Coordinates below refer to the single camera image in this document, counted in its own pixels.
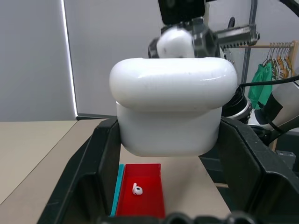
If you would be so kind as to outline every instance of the metal pole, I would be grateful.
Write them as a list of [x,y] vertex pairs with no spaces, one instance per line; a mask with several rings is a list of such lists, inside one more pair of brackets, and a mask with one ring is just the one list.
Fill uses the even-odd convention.
[[[249,24],[254,24],[256,22],[256,9],[257,9],[257,0],[251,0]],[[250,53],[251,53],[251,49],[246,48],[245,55],[244,55],[244,61],[243,61],[241,83],[245,83],[247,80],[248,66],[249,66],[249,61],[250,61]]]

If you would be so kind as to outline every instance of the white earbud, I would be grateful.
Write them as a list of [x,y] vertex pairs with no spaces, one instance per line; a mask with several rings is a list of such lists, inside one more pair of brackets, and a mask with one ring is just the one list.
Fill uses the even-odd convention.
[[132,192],[133,192],[133,195],[142,195],[143,190],[141,187],[137,186],[137,183],[134,183]]

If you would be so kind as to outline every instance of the green garment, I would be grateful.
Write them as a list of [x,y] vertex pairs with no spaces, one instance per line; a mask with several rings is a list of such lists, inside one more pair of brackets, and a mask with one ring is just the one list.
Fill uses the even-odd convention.
[[[267,63],[265,67],[261,64],[258,65],[258,69],[252,79],[252,82],[265,82],[272,80],[272,65]],[[272,92],[272,85],[257,85],[251,86],[248,93],[248,98],[251,100],[252,107],[254,109],[260,109],[257,102],[266,104],[268,98]]]

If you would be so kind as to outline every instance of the beige table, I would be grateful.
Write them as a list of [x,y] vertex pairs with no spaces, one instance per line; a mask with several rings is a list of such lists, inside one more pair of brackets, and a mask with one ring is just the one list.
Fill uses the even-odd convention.
[[[0,123],[5,142],[0,155],[6,158],[0,158],[1,223],[38,221],[68,160],[101,121]],[[161,163],[167,214],[225,217],[230,212],[198,157],[142,158],[122,148],[120,163]]]

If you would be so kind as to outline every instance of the teal strip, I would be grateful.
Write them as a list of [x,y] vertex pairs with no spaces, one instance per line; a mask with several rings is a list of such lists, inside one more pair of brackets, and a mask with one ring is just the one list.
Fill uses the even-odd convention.
[[111,209],[111,214],[110,214],[110,216],[112,216],[112,217],[115,216],[115,213],[116,213],[118,197],[120,196],[121,182],[122,182],[122,177],[123,177],[124,171],[125,171],[125,165],[120,164],[118,167],[118,175],[117,175],[117,179],[116,179],[113,204],[112,204],[112,209]]

